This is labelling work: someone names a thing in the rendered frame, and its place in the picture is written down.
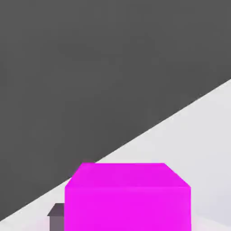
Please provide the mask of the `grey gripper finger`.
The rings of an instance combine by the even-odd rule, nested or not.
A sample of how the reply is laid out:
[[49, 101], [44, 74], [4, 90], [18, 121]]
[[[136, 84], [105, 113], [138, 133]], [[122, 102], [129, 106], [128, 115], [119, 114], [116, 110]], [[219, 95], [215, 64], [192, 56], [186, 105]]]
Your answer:
[[47, 217], [36, 225], [36, 231], [64, 231], [64, 203], [55, 203]]

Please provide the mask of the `small magenta cube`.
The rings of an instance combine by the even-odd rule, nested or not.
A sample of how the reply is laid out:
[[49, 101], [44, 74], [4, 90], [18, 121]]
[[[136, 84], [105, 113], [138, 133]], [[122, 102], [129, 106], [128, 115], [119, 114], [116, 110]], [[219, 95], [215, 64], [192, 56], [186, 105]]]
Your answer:
[[192, 231], [191, 187], [164, 163], [83, 163], [65, 186], [64, 231]]

